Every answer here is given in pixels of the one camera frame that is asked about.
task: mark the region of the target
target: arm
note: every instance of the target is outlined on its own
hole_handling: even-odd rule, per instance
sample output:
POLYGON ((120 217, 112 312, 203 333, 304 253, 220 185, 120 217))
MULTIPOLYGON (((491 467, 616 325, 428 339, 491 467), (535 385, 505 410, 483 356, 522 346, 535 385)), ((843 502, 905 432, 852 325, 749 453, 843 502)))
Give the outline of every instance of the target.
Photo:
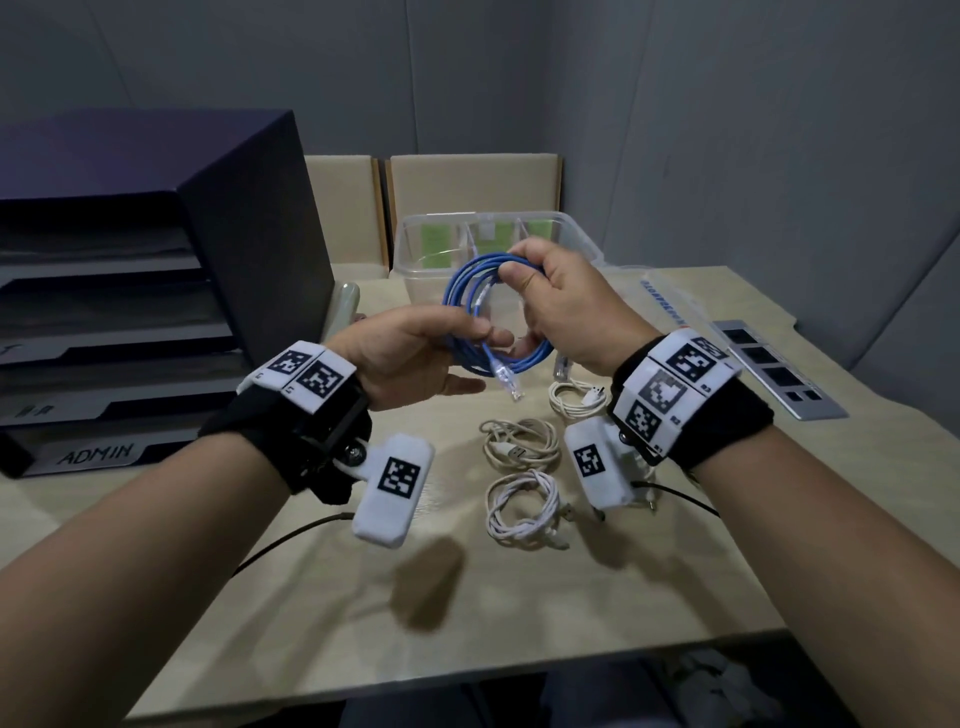
MULTIPOLYGON (((462 309, 404 306, 327 345, 387 409, 484 389, 448 372, 448 334, 513 342, 462 309)), ((0 570, 0 725, 117 723, 289 495, 242 436, 203 437, 0 570)))
MULTIPOLYGON (((531 333, 612 376, 659 335, 576 254, 505 263, 531 333), (602 327, 596 322, 603 321, 602 327)), ((694 469, 787 626, 866 725, 960 724, 960 570, 775 427, 694 469)))

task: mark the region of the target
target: silver metal plate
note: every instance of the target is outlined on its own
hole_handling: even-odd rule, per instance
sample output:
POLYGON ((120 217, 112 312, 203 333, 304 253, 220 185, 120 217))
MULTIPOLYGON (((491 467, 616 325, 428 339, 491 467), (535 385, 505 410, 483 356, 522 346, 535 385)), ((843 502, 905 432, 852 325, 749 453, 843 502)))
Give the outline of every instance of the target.
POLYGON ((732 320, 713 324, 727 340, 731 354, 798 420, 839 420, 850 416, 746 323, 732 320))

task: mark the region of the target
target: metal bolt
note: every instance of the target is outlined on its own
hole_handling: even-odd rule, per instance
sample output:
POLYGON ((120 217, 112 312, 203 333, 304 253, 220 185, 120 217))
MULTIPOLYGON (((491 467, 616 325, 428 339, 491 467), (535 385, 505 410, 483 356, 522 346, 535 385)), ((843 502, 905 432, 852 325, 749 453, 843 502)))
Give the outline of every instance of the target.
POLYGON ((360 445, 360 443, 353 443, 353 445, 347 448, 345 459, 347 460, 348 466, 356 468, 367 459, 367 450, 360 445))

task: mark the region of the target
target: green paper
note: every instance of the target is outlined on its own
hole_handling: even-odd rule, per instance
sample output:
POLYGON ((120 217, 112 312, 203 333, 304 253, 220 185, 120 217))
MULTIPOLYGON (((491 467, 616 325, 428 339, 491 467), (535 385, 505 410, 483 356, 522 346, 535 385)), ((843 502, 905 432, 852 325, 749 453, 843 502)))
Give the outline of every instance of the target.
POLYGON ((544 240, 553 239, 553 220, 527 220, 526 225, 532 237, 542 237, 544 240))
POLYGON ((420 226, 420 250, 423 253, 424 268, 452 268, 450 255, 450 226, 443 224, 420 226))
POLYGON ((477 254, 506 253, 514 244, 514 224, 495 223, 493 225, 493 240, 477 240, 477 254))

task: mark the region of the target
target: coiled blue cable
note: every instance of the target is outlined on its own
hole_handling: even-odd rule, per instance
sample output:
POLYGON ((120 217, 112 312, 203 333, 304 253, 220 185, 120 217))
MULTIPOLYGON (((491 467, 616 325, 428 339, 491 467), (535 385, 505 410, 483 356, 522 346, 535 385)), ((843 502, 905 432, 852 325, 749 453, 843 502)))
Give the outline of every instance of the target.
MULTIPOLYGON (((497 269, 503 263, 512 260, 523 265, 529 265, 542 272, 539 266, 518 255, 507 253, 487 253, 479 255, 463 266, 450 279, 444 291, 444 304, 465 308, 473 316, 480 315, 483 301, 490 289, 501 282, 497 276, 497 269)), ((507 389, 515 400, 522 395, 516 388, 514 374, 526 372, 533 366, 540 364, 553 351, 553 345, 545 339, 529 356, 522 359, 513 359, 500 353, 494 353, 486 342, 476 345, 473 342, 456 337, 450 337, 450 348, 453 350, 457 363, 469 372, 480 376, 495 376, 507 389)))

